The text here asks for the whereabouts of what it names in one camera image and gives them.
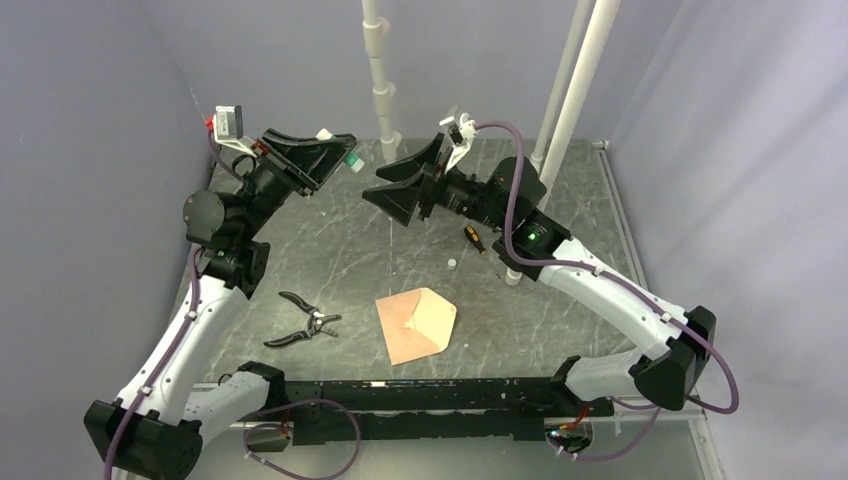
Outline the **green white glue stick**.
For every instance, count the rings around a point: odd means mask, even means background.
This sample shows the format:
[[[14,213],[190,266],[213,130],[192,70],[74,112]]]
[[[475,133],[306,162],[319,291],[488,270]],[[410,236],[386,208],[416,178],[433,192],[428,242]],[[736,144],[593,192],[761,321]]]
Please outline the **green white glue stick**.
[[[329,140],[334,137],[334,134],[327,130],[326,128],[322,128],[315,135],[315,138],[318,140]],[[358,173],[364,166],[365,162],[353,151],[349,152],[345,159],[345,165],[350,168],[354,173]]]

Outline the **tan envelope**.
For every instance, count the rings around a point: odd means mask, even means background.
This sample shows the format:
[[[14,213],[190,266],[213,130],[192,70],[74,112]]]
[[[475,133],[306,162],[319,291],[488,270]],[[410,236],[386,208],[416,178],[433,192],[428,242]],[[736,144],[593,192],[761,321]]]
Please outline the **tan envelope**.
[[[458,310],[432,289],[413,289],[377,299],[375,304],[392,366],[448,347]]]

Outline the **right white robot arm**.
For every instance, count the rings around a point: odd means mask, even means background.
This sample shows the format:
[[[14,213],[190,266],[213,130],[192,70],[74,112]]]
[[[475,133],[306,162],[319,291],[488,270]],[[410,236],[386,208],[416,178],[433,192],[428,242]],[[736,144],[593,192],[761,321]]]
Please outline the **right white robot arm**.
[[[551,377],[557,411],[574,415],[599,398],[639,395],[680,410],[711,358],[715,315],[650,293],[592,254],[538,203],[546,188],[526,158],[502,159],[480,181],[448,166],[452,150],[438,134],[419,152],[376,171],[385,185],[362,197],[402,225],[442,207],[499,232],[493,249],[510,269],[589,308],[634,345],[624,353],[566,359]]]

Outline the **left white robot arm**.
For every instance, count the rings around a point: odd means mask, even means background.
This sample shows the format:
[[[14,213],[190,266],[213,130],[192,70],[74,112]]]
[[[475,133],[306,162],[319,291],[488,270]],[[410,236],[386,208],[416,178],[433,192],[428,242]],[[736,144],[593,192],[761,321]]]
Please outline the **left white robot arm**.
[[[183,479],[203,447],[232,423],[285,411],[284,373],[260,362],[240,366],[212,390],[194,386],[264,276],[270,245],[258,233],[290,196],[316,193],[357,143],[351,134],[298,138],[269,129],[247,148],[251,168],[237,190],[205,189],[187,198],[182,217],[193,249],[186,296],[128,384],[114,399],[93,402],[84,416],[104,478]]]

